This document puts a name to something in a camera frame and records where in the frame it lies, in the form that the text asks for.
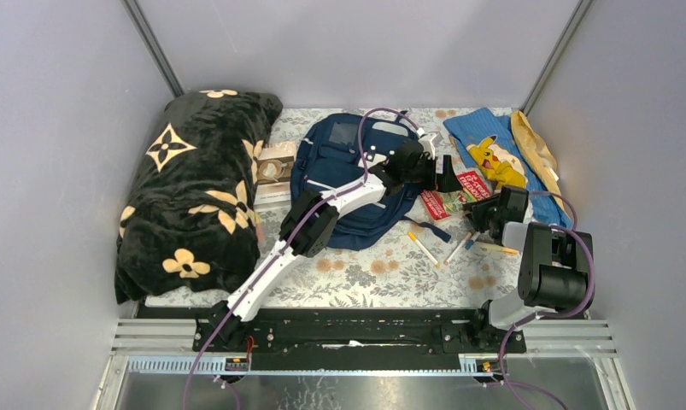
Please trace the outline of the yellow capped white marker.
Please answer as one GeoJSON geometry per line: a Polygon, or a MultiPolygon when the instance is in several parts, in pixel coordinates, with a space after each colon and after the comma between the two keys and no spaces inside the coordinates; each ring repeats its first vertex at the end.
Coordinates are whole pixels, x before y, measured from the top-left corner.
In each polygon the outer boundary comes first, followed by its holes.
{"type": "Polygon", "coordinates": [[[420,242],[420,240],[417,238],[417,236],[413,232],[409,231],[407,233],[407,235],[413,241],[413,243],[421,250],[421,252],[425,255],[425,257],[427,259],[429,259],[435,267],[440,267],[440,262],[438,261],[438,259],[432,254],[432,252],[430,250],[428,250],[424,246],[424,244],[422,242],[420,242]]]}

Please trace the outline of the red treehouse book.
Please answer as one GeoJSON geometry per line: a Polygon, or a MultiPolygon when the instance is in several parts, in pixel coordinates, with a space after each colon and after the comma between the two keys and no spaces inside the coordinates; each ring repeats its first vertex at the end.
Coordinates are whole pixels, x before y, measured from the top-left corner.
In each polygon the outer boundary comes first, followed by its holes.
{"type": "Polygon", "coordinates": [[[492,190],[477,171],[466,171],[457,175],[462,190],[449,193],[424,190],[420,198],[435,220],[444,220],[463,212],[463,206],[492,196],[492,190]]]}

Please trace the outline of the yellow snack bag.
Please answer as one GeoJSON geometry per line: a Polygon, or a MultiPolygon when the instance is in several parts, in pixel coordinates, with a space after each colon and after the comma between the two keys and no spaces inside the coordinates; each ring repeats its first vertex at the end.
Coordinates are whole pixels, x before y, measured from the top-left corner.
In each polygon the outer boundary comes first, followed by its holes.
{"type": "Polygon", "coordinates": [[[548,191],[560,194],[558,164],[543,138],[533,130],[521,111],[510,115],[510,126],[514,141],[534,174],[548,191]]]}

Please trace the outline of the navy blue backpack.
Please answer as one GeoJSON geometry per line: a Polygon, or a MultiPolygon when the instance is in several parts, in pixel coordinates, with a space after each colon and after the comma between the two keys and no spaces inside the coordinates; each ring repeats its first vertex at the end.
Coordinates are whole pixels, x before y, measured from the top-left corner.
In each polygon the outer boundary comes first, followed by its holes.
{"type": "MultiPolygon", "coordinates": [[[[354,182],[368,167],[385,163],[395,150],[419,136],[401,119],[363,119],[360,115],[331,114],[313,124],[298,145],[292,168],[290,193],[296,201],[305,190],[332,190],[354,182]]],[[[407,220],[416,198],[416,184],[402,188],[374,204],[343,216],[332,231],[328,246],[360,251],[372,247],[398,221],[407,220]]]]}

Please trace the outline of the beige tape box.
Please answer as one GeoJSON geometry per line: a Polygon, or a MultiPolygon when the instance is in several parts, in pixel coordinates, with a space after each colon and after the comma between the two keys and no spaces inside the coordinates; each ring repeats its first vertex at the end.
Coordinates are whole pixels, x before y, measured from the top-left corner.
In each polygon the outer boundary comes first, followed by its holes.
{"type": "Polygon", "coordinates": [[[294,141],[272,143],[262,150],[257,169],[256,207],[284,206],[290,201],[296,152],[297,144],[294,141]]]}

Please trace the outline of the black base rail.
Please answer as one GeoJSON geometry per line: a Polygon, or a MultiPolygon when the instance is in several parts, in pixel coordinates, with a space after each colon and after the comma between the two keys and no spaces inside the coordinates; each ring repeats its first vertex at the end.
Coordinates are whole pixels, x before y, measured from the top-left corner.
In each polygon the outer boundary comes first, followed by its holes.
{"type": "Polygon", "coordinates": [[[223,322],[226,306],[195,319],[195,352],[240,353],[254,371],[446,372],[462,355],[523,354],[521,331],[488,322],[482,309],[271,308],[223,322]]]}

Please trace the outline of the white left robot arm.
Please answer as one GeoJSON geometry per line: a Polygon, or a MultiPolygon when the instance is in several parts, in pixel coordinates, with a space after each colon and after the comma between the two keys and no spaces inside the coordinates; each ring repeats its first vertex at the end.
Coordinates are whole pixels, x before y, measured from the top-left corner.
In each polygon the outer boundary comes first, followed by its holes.
{"type": "Polygon", "coordinates": [[[437,157],[433,138],[426,135],[408,140],[374,165],[364,161],[362,175],[347,184],[330,190],[305,190],[283,219],[270,253],[221,304],[221,312],[210,317],[214,328],[205,344],[226,351],[240,348],[247,323],[256,317],[268,293],[302,259],[326,248],[339,221],[347,215],[407,186],[440,192],[460,190],[451,156],[437,157]]]}

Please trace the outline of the yellow highlighter pen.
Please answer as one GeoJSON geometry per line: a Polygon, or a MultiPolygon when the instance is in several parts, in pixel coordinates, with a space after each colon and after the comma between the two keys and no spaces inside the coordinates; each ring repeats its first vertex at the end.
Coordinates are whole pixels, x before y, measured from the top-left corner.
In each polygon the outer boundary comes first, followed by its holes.
{"type": "Polygon", "coordinates": [[[485,250],[489,250],[489,251],[502,252],[502,253],[511,254],[511,255],[516,255],[519,253],[519,251],[516,249],[511,249],[511,248],[504,247],[501,245],[497,245],[494,243],[479,243],[478,245],[481,249],[485,249],[485,250]]]}

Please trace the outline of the blue capped white marker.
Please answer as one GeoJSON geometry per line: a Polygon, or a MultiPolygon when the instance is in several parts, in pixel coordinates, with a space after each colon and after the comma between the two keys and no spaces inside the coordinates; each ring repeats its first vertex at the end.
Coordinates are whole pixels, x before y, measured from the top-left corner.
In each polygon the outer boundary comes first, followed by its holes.
{"type": "Polygon", "coordinates": [[[478,231],[473,232],[472,235],[466,240],[464,248],[466,250],[469,250],[475,244],[479,235],[480,235],[480,233],[478,231]]]}

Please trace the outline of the black floral blanket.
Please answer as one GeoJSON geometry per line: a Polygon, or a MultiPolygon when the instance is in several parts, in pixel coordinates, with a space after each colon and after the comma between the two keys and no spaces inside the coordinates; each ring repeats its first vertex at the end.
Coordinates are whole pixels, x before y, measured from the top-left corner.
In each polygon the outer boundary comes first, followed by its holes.
{"type": "Polygon", "coordinates": [[[258,159],[282,110],[272,93],[226,89],[164,108],[120,215],[118,303],[182,287],[232,292],[250,276],[258,159]]]}

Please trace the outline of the floral table mat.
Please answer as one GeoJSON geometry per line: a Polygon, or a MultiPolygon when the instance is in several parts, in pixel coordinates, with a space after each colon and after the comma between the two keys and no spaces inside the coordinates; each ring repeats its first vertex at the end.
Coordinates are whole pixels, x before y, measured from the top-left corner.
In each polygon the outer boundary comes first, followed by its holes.
{"type": "MultiPolygon", "coordinates": [[[[273,126],[271,143],[299,141],[308,129],[329,114],[364,114],[370,108],[284,108],[273,126]]],[[[467,168],[452,144],[443,122],[469,114],[477,108],[394,108],[409,109],[407,115],[427,131],[440,132],[437,153],[452,155],[457,173],[467,168]]],[[[325,249],[312,259],[305,258],[278,282],[264,301],[268,308],[477,308],[489,299],[506,295],[518,283],[520,253],[482,245],[492,241],[483,235],[470,249],[460,250],[448,263],[450,253],[471,229],[460,214],[434,221],[417,199],[408,217],[439,226],[452,239],[445,243],[431,230],[397,223],[371,248],[362,251],[325,249]],[[412,232],[440,262],[436,267],[419,246],[412,232]]],[[[147,298],[149,308],[208,308],[227,293],[222,290],[193,292],[182,287],[162,296],[147,298]]]]}

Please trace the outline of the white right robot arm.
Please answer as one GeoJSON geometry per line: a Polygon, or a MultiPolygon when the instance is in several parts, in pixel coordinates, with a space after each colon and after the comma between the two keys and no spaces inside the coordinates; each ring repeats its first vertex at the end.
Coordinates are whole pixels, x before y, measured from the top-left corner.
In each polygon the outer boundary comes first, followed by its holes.
{"type": "Polygon", "coordinates": [[[488,300],[476,312],[470,338],[478,350],[490,352],[516,330],[542,318],[567,319],[590,307],[595,295],[592,237],[561,225],[524,222],[531,196],[564,197],[549,191],[510,185],[486,199],[464,206],[477,233],[521,256],[515,290],[488,300]]]}

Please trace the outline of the orange capped white marker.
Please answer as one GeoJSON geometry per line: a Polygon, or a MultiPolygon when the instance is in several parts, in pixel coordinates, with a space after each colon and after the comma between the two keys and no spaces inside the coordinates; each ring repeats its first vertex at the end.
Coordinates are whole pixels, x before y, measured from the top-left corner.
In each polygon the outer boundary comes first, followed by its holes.
{"type": "Polygon", "coordinates": [[[466,243],[469,241],[471,237],[472,233],[469,231],[454,247],[451,253],[444,260],[443,264],[448,265],[454,259],[454,257],[465,247],[466,243]]]}

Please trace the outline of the blue pikachu cloth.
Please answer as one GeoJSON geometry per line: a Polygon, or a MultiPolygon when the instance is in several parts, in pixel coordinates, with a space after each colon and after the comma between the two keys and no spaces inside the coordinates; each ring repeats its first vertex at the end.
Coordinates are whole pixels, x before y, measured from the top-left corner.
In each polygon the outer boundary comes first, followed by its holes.
{"type": "Polygon", "coordinates": [[[465,166],[476,168],[495,191],[505,185],[536,191],[530,199],[533,219],[573,228],[573,213],[567,211],[561,192],[548,191],[519,151],[510,126],[511,114],[497,115],[489,108],[480,108],[447,118],[443,126],[465,166]]]}

